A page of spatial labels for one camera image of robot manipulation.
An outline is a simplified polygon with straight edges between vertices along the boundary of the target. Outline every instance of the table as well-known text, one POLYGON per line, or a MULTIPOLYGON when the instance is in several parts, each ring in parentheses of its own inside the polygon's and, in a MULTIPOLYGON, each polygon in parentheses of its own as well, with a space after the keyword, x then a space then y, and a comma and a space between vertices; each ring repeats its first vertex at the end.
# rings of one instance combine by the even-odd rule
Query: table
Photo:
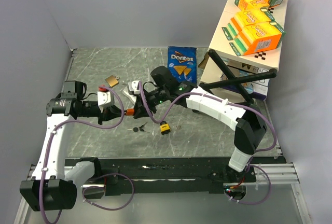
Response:
MULTIPOLYGON (((280 44, 279 47, 274 50, 239 57, 235 55, 232 47, 229 45, 230 41, 227 40, 222 30, 222 27, 227 26, 230 18, 233 17, 236 12, 240 11, 240 9, 234 4, 234 1, 235 0, 227 0, 222 16, 220 17, 219 23, 210 42, 209 49, 214 49, 217 54, 223 58, 225 63, 227 63, 229 60, 233 60, 262 69, 269 70, 275 68, 279 70, 282 44, 280 44)), ((288 0, 283 0, 281 5, 269 9, 276 22, 279 23, 282 27, 285 25, 287 3, 288 0)), ((209 59, 200 82, 211 83, 220 81, 222 75, 223 72, 219 69, 219 67, 212 61, 212 59, 209 59)), ((241 102, 244 100, 241 95, 225 89, 212 89, 212 92, 224 99, 228 98, 232 102, 241 102)))
MULTIPOLYGON (((203 60, 206 48, 197 50, 198 63, 203 60)), ((79 80, 88 85, 87 94, 96 92, 100 84, 110 75, 120 77, 120 84, 114 89, 119 93, 125 108, 132 107, 130 100, 121 94, 127 81, 148 81, 150 72, 160 65, 167 66, 167 48, 79 48, 73 53, 73 63, 68 73, 69 80, 79 80)), ((202 70, 198 68, 198 79, 202 70)), ((267 115, 263 102, 257 102, 262 113, 267 115)), ((168 103, 157 106, 159 118, 168 107, 168 103)), ((117 119, 104 123, 111 125, 117 119)), ((113 130, 100 130, 75 124, 68 157, 230 157, 234 150, 234 131, 223 123, 204 114, 194 114, 181 106, 174 106, 166 118, 172 132, 161 135, 159 126, 148 118, 134 120, 126 117, 123 123, 113 130), (127 129, 148 122, 145 132, 133 132, 127 129)), ((271 132, 265 135, 260 148, 272 144, 271 132)), ((277 150, 260 152, 258 156, 278 156, 277 150)))

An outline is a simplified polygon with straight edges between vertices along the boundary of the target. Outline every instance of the gray marble surface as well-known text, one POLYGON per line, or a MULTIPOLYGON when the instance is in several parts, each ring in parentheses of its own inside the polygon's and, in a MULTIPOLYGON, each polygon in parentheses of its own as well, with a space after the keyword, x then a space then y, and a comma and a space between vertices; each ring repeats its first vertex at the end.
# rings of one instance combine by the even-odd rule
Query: gray marble surface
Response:
MULTIPOLYGON (((198 64, 202 61, 206 48, 197 50, 198 64)), ((152 80, 150 72, 157 66, 167 66, 167 48, 79 48, 74 51, 74 60, 69 72, 69 80, 87 83, 90 92, 96 92, 98 85, 106 84, 105 78, 119 76, 120 84, 114 89, 121 97, 125 109, 133 107, 121 91, 128 81, 152 80)), ((203 70, 197 69, 198 81, 203 70)), ((89 100, 96 100, 92 95, 89 100)), ((266 115, 263 102, 257 102, 266 115)), ((157 106, 155 117, 160 118, 169 103, 157 106)), ((172 131, 161 135, 158 124, 149 118, 133 119, 125 117, 123 123, 112 130, 100 130, 82 124, 75 124, 69 144, 68 157, 201 157, 231 156, 234 150, 234 131, 225 124, 204 114, 194 114, 190 109, 174 106, 165 119, 172 131), (147 132, 133 132, 127 129, 138 127, 147 122, 147 132)), ((105 122, 116 123, 118 119, 105 122)), ((272 144, 269 131, 260 148, 272 144)), ((275 150, 260 152, 258 156, 277 156, 275 150)))

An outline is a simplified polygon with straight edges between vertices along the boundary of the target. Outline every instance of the blue chip bag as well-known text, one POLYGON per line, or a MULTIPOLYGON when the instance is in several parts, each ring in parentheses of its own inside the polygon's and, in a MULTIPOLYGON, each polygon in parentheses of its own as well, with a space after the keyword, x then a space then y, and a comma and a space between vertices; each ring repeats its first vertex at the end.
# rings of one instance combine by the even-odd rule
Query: blue chip bag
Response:
POLYGON ((168 47, 168 68, 178 82, 197 83, 196 48, 168 47))

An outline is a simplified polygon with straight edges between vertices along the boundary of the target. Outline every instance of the red object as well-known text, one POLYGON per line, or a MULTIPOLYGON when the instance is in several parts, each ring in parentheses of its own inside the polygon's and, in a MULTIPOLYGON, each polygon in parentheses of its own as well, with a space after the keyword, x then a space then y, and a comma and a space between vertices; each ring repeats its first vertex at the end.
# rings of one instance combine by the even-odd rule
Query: red object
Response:
POLYGON ((126 110, 126 115, 127 115, 127 116, 134 116, 134 114, 135 114, 135 110, 134 110, 134 108, 128 108, 128 109, 126 110))
POLYGON ((98 90, 99 90, 99 92, 104 92, 104 93, 107 92, 107 89, 101 88, 101 87, 98 87, 98 90))

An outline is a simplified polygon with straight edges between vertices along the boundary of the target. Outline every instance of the purple cable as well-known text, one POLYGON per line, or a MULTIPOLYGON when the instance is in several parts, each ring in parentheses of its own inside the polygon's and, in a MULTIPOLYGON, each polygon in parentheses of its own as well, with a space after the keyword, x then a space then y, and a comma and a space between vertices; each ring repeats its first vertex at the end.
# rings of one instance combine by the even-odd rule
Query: purple cable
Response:
MULTIPOLYGON (((142 97, 142 101, 143 101, 143 105, 147 111, 147 114, 149 115, 149 117, 151 118, 151 120, 156 123, 156 124, 160 124, 167 116, 167 114, 170 112, 171 108, 174 106, 174 104, 179 100, 181 99, 182 97, 184 96, 188 96, 188 95, 200 95, 200 96, 203 96, 203 97, 207 97, 207 98, 210 98, 210 99, 213 99, 213 100, 216 100, 216 101, 219 101, 219 102, 223 102, 222 99, 216 97, 216 96, 212 96, 212 95, 207 95, 207 94, 203 94, 203 93, 195 93, 195 92, 189 92, 189 93, 184 93, 180 96, 178 96, 170 105, 170 107, 166 110, 164 116, 161 117, 160 120, 156 120, 151 111, 149 110, 149 107, 147 105, 147 102, 146 102, 146 99, 145 99, 145 95, 144 95, 144 90, 143 90, 143 86, 142 86, 142 83, 139 82, 139 90, 140 90, 140 93, 141 93, 141 97, 142 97)), ((243 106, 243 105, 239 105, 239 104, 234 104, 234 103, 228 103, 228 105, 230 106, 235 106, 235 107, 240 107, 240 108, 243 108, 243 109, 246 109, 246 110, 249 110, 249 111, 252 111, 253 113, 255 113, 256 115, 258 115, 259 117, 262 118, 262 120, 268 125, 268 127, 270 128, 271 132, 272 132, 272 135, 273 135, 273 143, 270 147, 268 148, 264 148, 264 149, 259 149, 259 150, 256 150, 256 152, 260 152, 260 151, 268 151, 268 150, 272 150, 275 145, 276 145, 276 132, 273 128, 273 125, 269 122, 269 120, 267 118, 265 118, 265 116, 263 114, 261 114, 260 112, 256 111, 255 109, 251 108, 251 107, 248 107, 248 106, 243 106)))
POLYGON ((266 196, 265 196, 263 199, 261 199, 260 201, 258 201, 258 202, 243 202, 243 201, 237 201, 237 200, 231 198, 228 194, 226 194, 226 195, 227 195, 227 197, 228 197, 231 201, 236 202, 236 203, 240 203, 240 204, 244 204, 244 205, 258 205, 258 204, 263 203, 264 201, 266 201, 266 200, 270 197, 270 194, 271 194, 271 180, 270 180, 270 177, 268 176, 268 174, 267 174, 262 168, 260 168, 260 167, 258 167, 258 166, 256 166, 256 165, 252 165, 252 164, 250 164, 249 167, 255 167, 255 168, 258 168, 258 169, 261 170, 261 171, 264 173, 264 175, 266 176, 266 179, 267 179, 268 182, 269 182, 269 189, 268 189, 268 193, 266 194, 266 196))
POLYGON ((87 202, 87 203, 90 203, 91 205, 93 205, 95 207, 101 208, 103 210, 108 210, 108 211, 115 211, 115 210, 120 210, 120 209, 125 208, 131 202, 131 200, 133 200, 133 197, 134 197, 134 184, 133 184, 133 181, 128 176, 120 174, 120 173, 110 173, 110 174, 102 175, 102 176, 94 178, 94 179, 98 180, 100 178, 104 178, 106 176, 113 176, 113 175, 122 176, 125 179, 127 179, 131 184, 131 189, 132 189, 131 195, 130 195, 129 200, 124 205, 122 205, 121 207, 117 207, 117 208, 108 208, 108 207, 103 207, 103 206, 100 206, 98 204, 95 204, 94 202, 91 202, 88 199, 86 199, 85 196, 84 196, 85 191, 88 190, 88 189, 99 189, 100 187, 98 187, 98 186, 90 186, 90 187, 88 187, 88 188, 86 188, 82 191, 82 196, 83 196, 84 201, 87 202))
MULTIPOLYGON (((104 88, 107 91, 111 92, 115 96, 115 98, 119 101, 120 108, 121 108, 121 118, 116 124, 108 126, 108 127, 103 127, 101 125, 92 124, 92 123, 89 123, 89 122, 86 122, 86 121, 83 121, 83 120, 66 120, 66 121, 63 121, 62 123, 58 124, 53 130, 56 131, 61 126, 63 126, 64 124, 68 124, 68 123, 81 123, 81 124, 86 124, 86 125, 89 125, 91 127, 96 127, 96 128, 104 129, 104 130, 105 129, 112 129, 112 128, 115 128, 115 127, 119 126, 122 123, 123 118, 125 117, 125 109, 123 107, 123 103, 122 103, 119 95, 112 88, 108 88, 108 87, 101 87, 101 88, 104 88)), ((48 139, 47 147, 46 147, 46 152, 45 152, 45 157, 44 157, 44 162, 43 162, 43 168, 47 167, 47 161, 48 161, 48 157, 50 155, 50 150, 51 150, 53 137, 54 137, 54 134, 51 133, 50 137, 48 139)), ((50 222, 47 219, 45 209, 44 209, 44 202, 43 202, 43 189, 44 189, 45 177, 46 177, 46 171, 42 171, 41 179, 40 179, 40 185, 39 185, 39 208, 40 208, 40 213, 41 213, 41 216, 43 217, 43 220, 46 224, 55 224, 55 223, 58 222, 62 211, 61 210, 59 211, 58 216, 57 216, 57 218, 54 222, 50 222)))

